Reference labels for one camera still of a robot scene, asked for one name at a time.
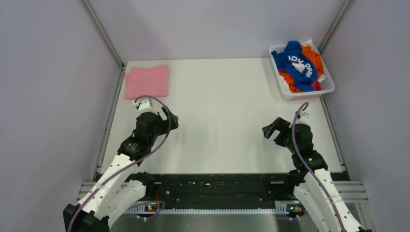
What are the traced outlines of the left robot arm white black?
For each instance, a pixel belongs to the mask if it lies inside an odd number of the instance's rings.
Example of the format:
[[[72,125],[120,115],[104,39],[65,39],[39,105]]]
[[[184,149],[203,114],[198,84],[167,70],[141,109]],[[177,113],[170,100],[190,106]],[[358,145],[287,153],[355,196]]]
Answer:
[[[68,232],[108,232],[122,214],[139,199],[149,200],[155,187],[149,176],[133,179],[123,185],[139,165],[153,155],[165,142],[155,147],[158,137],[167,138],[171,130],[178,128],[178,117],[167,106],[161,108],[166,115],[146,110],[136,119],[136,127],[124,140],[109,168],[91,190],[75,205],[68,204],[63,210],[65,230]]]

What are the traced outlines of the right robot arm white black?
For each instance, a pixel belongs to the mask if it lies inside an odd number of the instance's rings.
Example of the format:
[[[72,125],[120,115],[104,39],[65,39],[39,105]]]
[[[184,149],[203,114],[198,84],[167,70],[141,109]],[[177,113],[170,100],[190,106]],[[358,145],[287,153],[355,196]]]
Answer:
[[[342,199],[322,155],[315,150],[307,119],[297,116],[289,122],[277,117],[262,128],[266,139],[278,133],[273,141],[290,151],[295,167],[286,174],[282,187],[268,188],[270,197],[274,201],[298,201],[288,207],[288,217],[308,214],[320,232],[365,232]]]

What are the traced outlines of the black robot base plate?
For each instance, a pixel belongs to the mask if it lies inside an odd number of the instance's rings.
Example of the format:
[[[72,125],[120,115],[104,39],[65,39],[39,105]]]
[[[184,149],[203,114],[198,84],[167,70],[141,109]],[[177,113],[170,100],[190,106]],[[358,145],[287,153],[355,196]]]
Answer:
[[[273,209],[294,200],[305,172],[288,174],[131,174],[126,181],[148,181],[143,200],[160,200],[165,209]]]

